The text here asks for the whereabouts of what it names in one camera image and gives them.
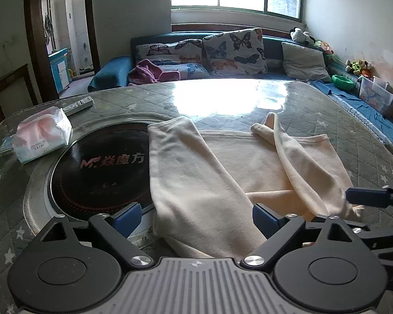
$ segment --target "metal bolt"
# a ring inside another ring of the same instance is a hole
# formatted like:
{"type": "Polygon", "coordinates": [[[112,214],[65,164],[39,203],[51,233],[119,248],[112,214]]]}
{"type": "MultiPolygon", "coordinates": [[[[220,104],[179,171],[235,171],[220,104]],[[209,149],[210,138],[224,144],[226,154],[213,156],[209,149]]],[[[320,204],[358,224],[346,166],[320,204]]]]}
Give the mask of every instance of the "metal bolt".
{"type": "Polygon", "coordinates": [[[134,256],[130,262],[132,265],[142,267],[145,265],[149,265],[151,261],[151,258],[149,258],[148,256],[134,256]]]}
{"type": "Polygon", "coordinates": [[[258,256],[258,255],[246,256],[243,261],[247,265],[251,265],[253,267],[256,267],[258,265],[262,265],[265,263],[265,259],[262,256],[258,256]]]}

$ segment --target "pink blanket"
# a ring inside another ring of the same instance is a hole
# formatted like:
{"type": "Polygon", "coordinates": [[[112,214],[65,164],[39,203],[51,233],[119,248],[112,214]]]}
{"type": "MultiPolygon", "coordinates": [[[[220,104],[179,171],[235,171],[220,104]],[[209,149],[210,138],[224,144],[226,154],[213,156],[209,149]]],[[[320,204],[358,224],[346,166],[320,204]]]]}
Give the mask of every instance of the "pink blanket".
{"type": "Polygon", "coordinates": [[[135,68],[128,73],[128,80],[132,83],[128,85],[177,81],[180,79],[179,71],[163,71],[148,59],[139,61],[135,68]]]}

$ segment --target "quilted tablecloth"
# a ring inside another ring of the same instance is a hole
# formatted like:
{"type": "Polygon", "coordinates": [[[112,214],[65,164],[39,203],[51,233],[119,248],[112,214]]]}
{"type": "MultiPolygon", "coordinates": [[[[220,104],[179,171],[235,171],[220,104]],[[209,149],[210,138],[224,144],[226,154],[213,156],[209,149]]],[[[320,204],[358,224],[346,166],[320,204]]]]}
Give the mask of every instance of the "quilted tablecloth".
{"type": "MultiPolygon", "coordinates": [[[[209,79],[122,87],[90,93],[95,105],[70,116],[74,131],[112,117],[153,113],[185,115],[200,130],[250,132],[270,111],[279,115],[291,136],[326,133],[354,186],[377,188],[393,182],[393,155],[384,145],[316,88],[300,81],[209,79]]],[[[83,96],[46,103],[13,114],[0,124],[2,138],[15,133],[19,122],[52,105],[64,107],[83,96]]],[[[37,161],[22,166],[14,155],[0,156],[0,314],[17,308],[7,288],[7,272],[33,238],[23,218],[22,201],[37,161]]],[[[393,208],[365,210],[372,229],[393,227],[393,208]]],[[[393,313],[393,293],[386,292],[379,313],[393,313]]]]}

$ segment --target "beige garment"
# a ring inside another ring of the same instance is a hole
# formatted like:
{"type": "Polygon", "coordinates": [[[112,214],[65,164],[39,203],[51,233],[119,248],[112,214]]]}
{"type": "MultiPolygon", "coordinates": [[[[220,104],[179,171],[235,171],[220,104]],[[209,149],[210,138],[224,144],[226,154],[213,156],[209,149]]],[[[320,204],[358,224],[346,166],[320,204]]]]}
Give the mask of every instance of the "beige garment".
{"type": "Polygon", "coordinates": [[[153,230],[180,256],[241,259],[262,244],[250,201],[306,219],[359,213],[327,135],[290,137],[275,113],[251,130],[199,133],[186,117],[148,126],[153,230]]]}

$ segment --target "sofa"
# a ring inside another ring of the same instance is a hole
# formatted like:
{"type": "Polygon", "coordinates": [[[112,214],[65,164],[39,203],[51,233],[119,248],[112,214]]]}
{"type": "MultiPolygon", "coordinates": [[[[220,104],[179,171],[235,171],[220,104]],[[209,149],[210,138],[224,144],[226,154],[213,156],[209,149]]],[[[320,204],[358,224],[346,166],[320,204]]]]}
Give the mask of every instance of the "sofa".
{"type": "MultiPolygon", "coordinates": [[[[173,32],[161,35],[134,37],[131,39],[130,46],[131,52],[135,53],[137,45],[144,45],[150,43],[175,43],[177,41],[186,39],[202,39],[208,35],[213,35],[220,32],[173,32]]],[[[268,73],[267,74],[255,74],[252,75],[255,79],[279,79],[279,80],[293,80],[289,78],[282,67],[282,42],[295,43],[289,39],[283,39],[280,37],[269,37],[263,36],[265,56],[267,60],[268,73]]],[[[321,51],[325,58],[326,53],[318,47],[307,46],[315,50],[321,51]]],[[[205,50],[202,51],[203,60],[206,59],[205,50]]],[[[103,68],[93,77],[91,80],[88,91],[101,91],[104,89],[112,89],[116,87],[123,87],[128,85],[128,72],[135,67],[135,58],[131,55],[123,55],[111,59],[103,68]]],[[[210,67],[206,67],[208,72],[211,71],[210,67]]],[[[246,75],[233,76],[233,78],[247,78],[246,75]]],[[[210,75],[210,78],[217,78],[214,75],[210,75]]]]}

